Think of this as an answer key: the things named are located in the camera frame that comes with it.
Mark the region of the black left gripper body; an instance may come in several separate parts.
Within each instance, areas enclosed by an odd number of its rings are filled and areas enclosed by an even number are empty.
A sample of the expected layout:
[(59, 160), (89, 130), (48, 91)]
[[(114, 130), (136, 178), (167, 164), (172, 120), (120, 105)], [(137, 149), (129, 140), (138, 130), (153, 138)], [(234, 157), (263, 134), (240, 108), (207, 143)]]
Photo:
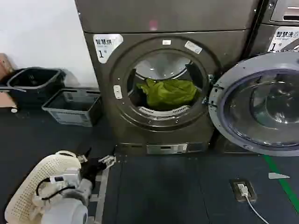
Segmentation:
[(99, 161), (97, 158), (91, 158), (81, 165), (82, 179), (89, 180), (92, 185), (95, 185), (96, 176), (99, 172), (105, 170), (105, 163)]

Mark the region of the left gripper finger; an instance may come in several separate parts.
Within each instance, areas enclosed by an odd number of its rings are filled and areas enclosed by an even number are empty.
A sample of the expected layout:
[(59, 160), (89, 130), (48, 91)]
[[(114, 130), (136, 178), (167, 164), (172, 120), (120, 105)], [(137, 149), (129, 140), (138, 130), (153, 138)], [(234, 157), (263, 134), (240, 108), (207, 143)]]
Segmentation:
[(98, 160), (101, 167), (111, 167), (116, 163), (116, 157), (113, 155), (107, 155)]
[(84, 152), (83, 154), (78, 155), (78, 160), (80, 163), (85, 163), (88, 161), (88, 157), (90, 155), (92, 148), (90, 147), (86, 152)]

